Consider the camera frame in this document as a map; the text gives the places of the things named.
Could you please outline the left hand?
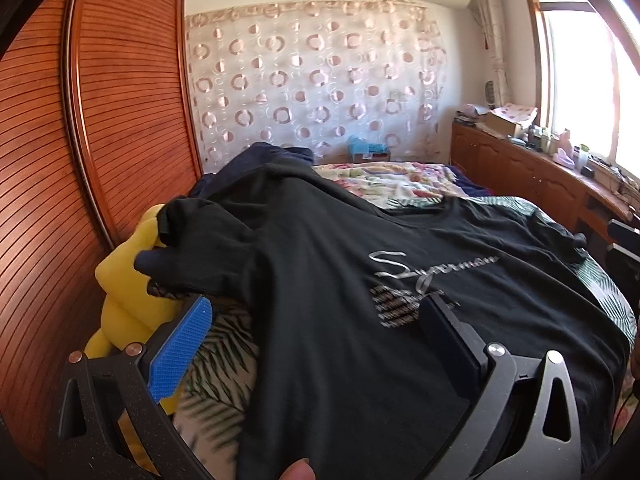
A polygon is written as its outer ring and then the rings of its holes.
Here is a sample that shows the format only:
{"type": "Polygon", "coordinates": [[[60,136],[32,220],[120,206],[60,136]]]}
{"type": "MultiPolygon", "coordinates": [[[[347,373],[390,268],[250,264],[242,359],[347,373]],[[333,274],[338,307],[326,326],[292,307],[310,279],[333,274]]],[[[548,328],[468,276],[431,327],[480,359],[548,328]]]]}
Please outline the left hand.
{"type": "Polygon", "coordinates": [[[310,466],[308,458],[302,458],[291,466],[286,468],[286,471],[281,474],[280,480],[314,480],[316,474],[310,466]]]}

